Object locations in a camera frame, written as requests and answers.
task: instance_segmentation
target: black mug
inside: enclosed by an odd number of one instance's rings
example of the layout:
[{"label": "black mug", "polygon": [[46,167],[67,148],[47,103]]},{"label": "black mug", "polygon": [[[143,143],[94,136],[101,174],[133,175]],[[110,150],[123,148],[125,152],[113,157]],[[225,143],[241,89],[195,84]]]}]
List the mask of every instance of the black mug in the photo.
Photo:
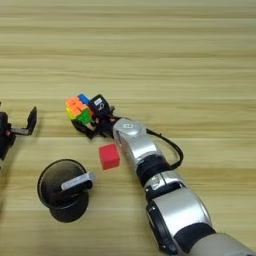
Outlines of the black mug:
[{"label": "black mug", "polygon": [[89,203],[88,191],[66,200],[56,200],[61,184],[86,173],[77,161],[61,159],[47,166],[39,177],[37,192],[41,202],[49,208],[52,216],[60,222],[73,222],[79,219]]}]

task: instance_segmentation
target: red block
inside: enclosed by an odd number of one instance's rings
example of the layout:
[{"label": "red block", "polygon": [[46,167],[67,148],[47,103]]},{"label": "red block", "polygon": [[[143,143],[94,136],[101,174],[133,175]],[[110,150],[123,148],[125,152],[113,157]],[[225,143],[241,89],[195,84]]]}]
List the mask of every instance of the red block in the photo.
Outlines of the red block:
[{"label": "red block", "polygon": [[115,144],[100,147],[99,155],[103,170],[117,167],[120,164],[120,156]]}]

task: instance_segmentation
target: black mechanical part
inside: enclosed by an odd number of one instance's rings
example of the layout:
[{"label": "black mechanical part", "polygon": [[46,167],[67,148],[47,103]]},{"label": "black mechanical part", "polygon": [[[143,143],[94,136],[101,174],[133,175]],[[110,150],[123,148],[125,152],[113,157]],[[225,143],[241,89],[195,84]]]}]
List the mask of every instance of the black mechanical part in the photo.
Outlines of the black mechanical part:
[{"label": "black mechanical part", "polygon": [[155,202],[151,201],[146,209],[159,250],[167,255],[177,255],[177,248]]},{"label": "black mechanical part", "polygon": [[0,112],[0,137],[5,135],[8,125],[8,116],[5,112]]},{"label": "black mechanical part", "polygon": [[144,187],[147,181],[158,173],[169,171],[170,165],[164,157],[158,155],[147,156],[136,170],[141,185]]},{"label": "black mechanical part", "polygon": [[199,240],[215,233],[216,231],[208,224],[195,223],[181,229],[174,239],[185,253],[189,253]]},{"label": "black mechanical part", "polygon": [[30,112],[28,119],[27,119],[27,127],[26,128],[12,128],[11,132],[18,134],[18,135],[31,135],[34,131],[37,121],[37,108],[34,107]]},{"label": "black mechanical part", "polygon": [[94,118],[99,119],[105,119],[107,116],[112,115],[114,111],[101,94],[90,100],[89,108],[94,112]]},{"label": "black mechanical part", "polygon": [[152,189],[151,186],[148,186],[146,187],[146,199],[148,202],[150,202],[154,198],[173,192],[174,190],[179,188],[181,188],[181,184],[179,184],[178,182],[166,184],[165,186],[160,187],[156,190]]}]

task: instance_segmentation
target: wood grain surface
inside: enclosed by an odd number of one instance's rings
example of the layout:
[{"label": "wood grain surface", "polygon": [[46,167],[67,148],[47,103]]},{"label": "wood grain surface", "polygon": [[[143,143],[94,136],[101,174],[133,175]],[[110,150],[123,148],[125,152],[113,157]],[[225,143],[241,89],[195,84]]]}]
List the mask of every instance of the wood grain surface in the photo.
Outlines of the wood grain surface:
[{"label": "wood grain surface", "polygon": [[[215,228],[256,250],[255,71],[255,0],[1,0],[1,110],[16,127],[34,105],[39,119],[1,173],[0,255],[160,255],[124,156],[103,172],[98,148],[111,140],[90,142],[66,117],[65,100],[81,92],[102,93],[116,114],[178,143],[179,172]],[[97,174],[71,224],[56,222],[36,191],[61,158]]]}]

